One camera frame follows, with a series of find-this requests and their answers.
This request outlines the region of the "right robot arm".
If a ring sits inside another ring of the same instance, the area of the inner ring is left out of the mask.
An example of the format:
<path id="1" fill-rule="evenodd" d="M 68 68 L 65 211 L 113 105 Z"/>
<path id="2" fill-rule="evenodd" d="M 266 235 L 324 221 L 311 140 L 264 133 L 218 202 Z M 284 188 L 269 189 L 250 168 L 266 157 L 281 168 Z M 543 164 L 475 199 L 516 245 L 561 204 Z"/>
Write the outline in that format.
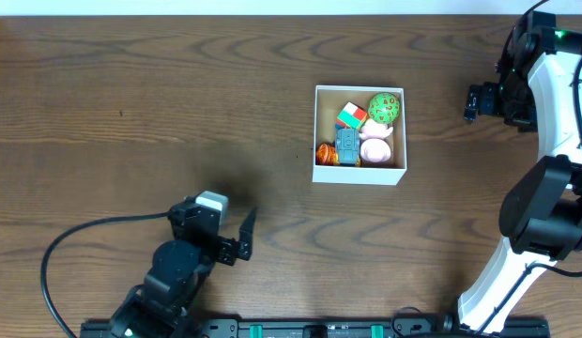
<path id="1" fill-rule="evenodd" d="M 457 300 L 453 333 L 546 337 L 541 320 L 509 314 L 544 272 L 582 251 L 582 33 L 558 28 L 551 13 L 530 8 L 515 23 L 496 64 L 499 79 L 472 85 L 464 118 L 500 117 L 538 135 L 534 166 L 505 196 L 501 240 L 481 275 Z"/>

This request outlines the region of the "pink white duck toy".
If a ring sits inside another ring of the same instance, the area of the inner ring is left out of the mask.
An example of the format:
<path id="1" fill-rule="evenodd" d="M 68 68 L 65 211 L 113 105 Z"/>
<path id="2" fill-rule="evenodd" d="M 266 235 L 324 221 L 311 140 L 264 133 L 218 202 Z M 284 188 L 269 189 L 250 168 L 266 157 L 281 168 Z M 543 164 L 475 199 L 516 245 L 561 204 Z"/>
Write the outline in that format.
<path id="1" fill-rule="evenodd" d="M 368 119 L 359 131 L 360 158 L 367 162 L 379 163 L 391 158 L 391 147 L 387 139 L 394 127 Z"/>

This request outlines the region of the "green ball with red numbers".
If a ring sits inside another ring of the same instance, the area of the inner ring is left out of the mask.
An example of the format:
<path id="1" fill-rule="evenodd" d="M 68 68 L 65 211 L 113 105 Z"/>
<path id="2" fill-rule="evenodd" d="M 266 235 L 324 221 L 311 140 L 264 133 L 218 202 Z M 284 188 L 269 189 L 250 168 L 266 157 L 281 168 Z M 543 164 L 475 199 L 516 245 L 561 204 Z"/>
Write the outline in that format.
<path id="1" fill-rule="evenodd" d="M 392 124 L 400 114 L 400 100 L 392 93 L 374 95 L 368 105 L 367 114 L 378 124 Z"/>

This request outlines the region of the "multicolour puzzle cube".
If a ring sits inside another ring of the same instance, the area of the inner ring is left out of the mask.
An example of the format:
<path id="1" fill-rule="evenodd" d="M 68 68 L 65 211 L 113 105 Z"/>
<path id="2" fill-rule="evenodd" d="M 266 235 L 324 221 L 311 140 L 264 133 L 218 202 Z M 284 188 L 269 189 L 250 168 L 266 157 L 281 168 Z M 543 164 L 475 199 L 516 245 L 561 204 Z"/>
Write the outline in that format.
<path id="1" fill-rule="evenodd" d="M 368 114 L 366 111 L 358 105 L 348 102 L 337 115 L 335 127 L 337 129 L 353 129 L 359 131 L 367 119 Z"/>

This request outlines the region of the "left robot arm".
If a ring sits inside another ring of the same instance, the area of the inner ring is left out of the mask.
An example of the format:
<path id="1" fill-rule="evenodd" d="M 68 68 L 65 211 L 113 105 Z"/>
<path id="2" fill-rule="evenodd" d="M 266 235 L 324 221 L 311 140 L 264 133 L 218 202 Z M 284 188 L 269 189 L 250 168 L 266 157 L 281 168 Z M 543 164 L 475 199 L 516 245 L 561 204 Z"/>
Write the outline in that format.
<path id="1" fill-rule="evenodd" d="M 153 254 L 144 282 L 132 289 L 109 322 L 111 337 L 197 337 L 188 314 L 199 289 L 218 263 L 233 266 L 253 253 L 253 208 L 239 228 L 239 238 L 219 235 L 222 211 L 197 197 L 170 208 L 174 238 Z"/>

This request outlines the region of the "yellow grey toy car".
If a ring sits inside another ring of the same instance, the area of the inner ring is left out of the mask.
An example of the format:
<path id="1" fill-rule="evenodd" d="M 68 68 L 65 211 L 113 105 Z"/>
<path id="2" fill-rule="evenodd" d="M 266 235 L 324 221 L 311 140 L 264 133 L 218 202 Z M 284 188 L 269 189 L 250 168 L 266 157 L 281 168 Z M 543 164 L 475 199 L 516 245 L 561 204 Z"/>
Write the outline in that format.
<path id="1" fill-rule="evenodd" d="M 337 130 L 334 147 L 335 165 L 360 167 L 360 138 L 357 130 Z"/>

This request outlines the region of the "orange round cap toy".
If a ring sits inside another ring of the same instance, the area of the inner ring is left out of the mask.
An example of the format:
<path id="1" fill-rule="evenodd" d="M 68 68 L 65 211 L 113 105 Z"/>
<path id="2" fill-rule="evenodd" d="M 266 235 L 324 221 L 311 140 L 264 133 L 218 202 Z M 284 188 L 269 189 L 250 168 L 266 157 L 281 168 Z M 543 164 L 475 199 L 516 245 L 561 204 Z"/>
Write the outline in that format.
<path id="1" fill-rule="evenodd" d="M 339 165 L 339 155 L 336 147 L 332 144 L 323 143 L 315 152 L 315 163 L 317 165 L 336 166 Z"/>

